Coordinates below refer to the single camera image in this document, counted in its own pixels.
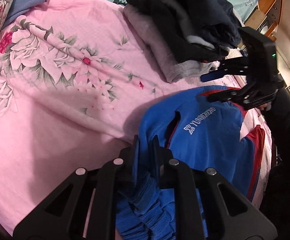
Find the person's right hand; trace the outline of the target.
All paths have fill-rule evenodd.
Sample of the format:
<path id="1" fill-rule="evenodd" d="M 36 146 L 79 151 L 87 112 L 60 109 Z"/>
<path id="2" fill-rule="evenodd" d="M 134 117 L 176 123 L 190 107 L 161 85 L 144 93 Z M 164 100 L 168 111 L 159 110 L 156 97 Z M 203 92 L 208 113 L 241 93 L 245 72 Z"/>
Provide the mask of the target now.
<path id="1" fill-rule="evenodd" d="M 271 108 L 272 108 L 272 102 L 268 102 L 260 106 L 257 106 L 257 109 L 259 109 L 261 112 L 270 111 Z"/>

